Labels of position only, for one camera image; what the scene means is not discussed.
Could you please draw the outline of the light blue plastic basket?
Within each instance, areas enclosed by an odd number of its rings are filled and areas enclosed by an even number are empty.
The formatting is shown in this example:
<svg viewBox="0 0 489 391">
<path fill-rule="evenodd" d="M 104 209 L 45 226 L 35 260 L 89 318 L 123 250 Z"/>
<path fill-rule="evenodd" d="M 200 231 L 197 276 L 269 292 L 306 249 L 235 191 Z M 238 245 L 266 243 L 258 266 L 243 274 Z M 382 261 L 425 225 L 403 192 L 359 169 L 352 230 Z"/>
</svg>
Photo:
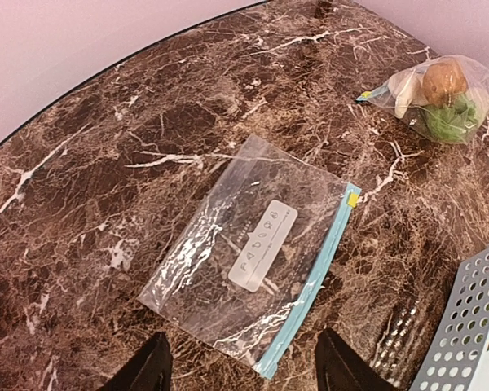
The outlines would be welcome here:
<svg viewBox="0 0 489 391">
<path fill-rule="evenodd" d="M 475 390 L 489 347 L 489 245 L 460 263 L 411 390 Z"/>
</svg>

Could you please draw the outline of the clear zip bag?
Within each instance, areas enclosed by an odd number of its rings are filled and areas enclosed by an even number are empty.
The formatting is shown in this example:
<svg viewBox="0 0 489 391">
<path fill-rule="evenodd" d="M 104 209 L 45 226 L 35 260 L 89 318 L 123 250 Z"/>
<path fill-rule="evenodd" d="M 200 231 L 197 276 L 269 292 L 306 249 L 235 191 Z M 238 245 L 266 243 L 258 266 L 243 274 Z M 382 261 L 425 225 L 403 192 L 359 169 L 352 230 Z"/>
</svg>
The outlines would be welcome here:
<svg viewBox="0 0 489 391">
<path fill-rule="evenodd" d="M 441 56 L 394 73 L 356 101 L 391 113 L 430 141 L 467 144 L 489 115 L 489 69 L 463 55 Z"/>
<path fill-rule="evenodd" d="M 308 315 L 360 189 L 249 136 L 139 301 L 270 379 Z"/>
</svg>

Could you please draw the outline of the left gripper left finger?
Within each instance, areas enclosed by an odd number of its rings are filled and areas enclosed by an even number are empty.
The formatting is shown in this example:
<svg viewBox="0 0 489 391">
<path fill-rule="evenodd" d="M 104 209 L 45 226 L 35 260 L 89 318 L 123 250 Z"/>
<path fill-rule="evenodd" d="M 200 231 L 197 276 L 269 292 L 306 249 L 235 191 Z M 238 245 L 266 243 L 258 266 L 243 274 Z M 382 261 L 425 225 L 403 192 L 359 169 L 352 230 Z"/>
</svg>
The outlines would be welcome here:
<svg viewBox="0 0 489 391">
<path fill-rule="evenodd" d="M 171 390 L 173 356 L 164 332 L 152 335 L 100 390 Z"/>
</svg>

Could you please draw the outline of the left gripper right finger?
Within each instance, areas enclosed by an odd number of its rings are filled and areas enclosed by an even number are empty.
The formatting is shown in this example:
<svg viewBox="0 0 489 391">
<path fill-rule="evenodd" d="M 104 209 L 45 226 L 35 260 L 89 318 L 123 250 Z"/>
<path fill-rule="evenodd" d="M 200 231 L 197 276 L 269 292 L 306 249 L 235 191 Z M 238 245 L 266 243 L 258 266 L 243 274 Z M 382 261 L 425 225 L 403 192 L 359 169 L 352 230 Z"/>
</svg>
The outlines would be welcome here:
<svg viewBox="0 0 489 391">
<path fill-rule="evenodd" d="M 324 329 L 315 347 L 319 391 L 393 391 L 332 328 Z"/>
</svg>

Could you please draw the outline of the white mushroom toy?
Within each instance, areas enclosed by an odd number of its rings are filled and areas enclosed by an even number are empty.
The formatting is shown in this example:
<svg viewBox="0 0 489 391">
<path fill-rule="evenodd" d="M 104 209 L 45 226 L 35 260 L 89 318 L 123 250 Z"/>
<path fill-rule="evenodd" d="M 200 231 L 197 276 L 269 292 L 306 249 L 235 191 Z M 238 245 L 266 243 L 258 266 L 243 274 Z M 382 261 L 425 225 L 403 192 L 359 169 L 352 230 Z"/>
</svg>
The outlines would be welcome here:
<svg viewBox="0 0 489 391">
<path fill-rule="evenodd" d="M 394 114 L 403 119 L 410 106 L 425 106 L 428 101 L 422 90 L 423 74 L 407 69 L 392 75 L 387 86 L 395 99 Z"/>
</svg>

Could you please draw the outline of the clear zip top bag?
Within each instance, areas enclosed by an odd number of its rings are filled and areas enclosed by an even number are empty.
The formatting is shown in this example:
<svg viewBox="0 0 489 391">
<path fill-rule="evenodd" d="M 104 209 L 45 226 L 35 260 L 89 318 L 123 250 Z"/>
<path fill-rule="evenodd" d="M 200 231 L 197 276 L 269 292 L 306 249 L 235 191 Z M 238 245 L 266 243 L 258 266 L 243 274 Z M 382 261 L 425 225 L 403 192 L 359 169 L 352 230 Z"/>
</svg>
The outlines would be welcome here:
<svg viewBox="0 0 489 391">
<path fill-rule="evenodd" d="M 489 115 L 489 69 L 463 55 L 441 56 L 394 73 L 356 101 L 391 113 L 430 141 L 467 144 Z"/>
</svg>

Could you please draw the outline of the brown potato toy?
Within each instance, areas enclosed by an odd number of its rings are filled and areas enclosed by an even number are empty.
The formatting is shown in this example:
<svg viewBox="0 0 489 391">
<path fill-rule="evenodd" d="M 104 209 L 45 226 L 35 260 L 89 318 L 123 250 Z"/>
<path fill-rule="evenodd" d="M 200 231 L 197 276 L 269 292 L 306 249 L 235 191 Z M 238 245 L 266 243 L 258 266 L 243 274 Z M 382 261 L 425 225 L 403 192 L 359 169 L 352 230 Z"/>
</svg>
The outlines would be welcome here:
<svg viewBox="0 0 489 391">
<path fill-rule="evenodd" d="M 467 89 L 465 74 L 455 59 L 445 59 L 430 65 L 422 81 L 425 98 L 436 106 L 450 104 L 455 96 Z"/>
</svg>

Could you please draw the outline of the green cucumber toy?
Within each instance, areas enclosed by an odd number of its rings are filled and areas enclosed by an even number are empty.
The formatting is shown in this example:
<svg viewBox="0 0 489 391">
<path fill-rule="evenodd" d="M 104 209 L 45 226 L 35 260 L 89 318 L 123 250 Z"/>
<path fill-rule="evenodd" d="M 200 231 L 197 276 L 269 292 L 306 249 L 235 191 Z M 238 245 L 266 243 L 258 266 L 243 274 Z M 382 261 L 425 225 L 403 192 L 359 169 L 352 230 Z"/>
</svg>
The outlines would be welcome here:
<svg viewBox="0 0 489 391">
<path fill-rule="evenodd" d="M 439 143 L 466 144 L 476 134 L 487 113 L 472 99 L 456 97 L 451 105 L 422 108 L 430 138 Z"/>
</svg>

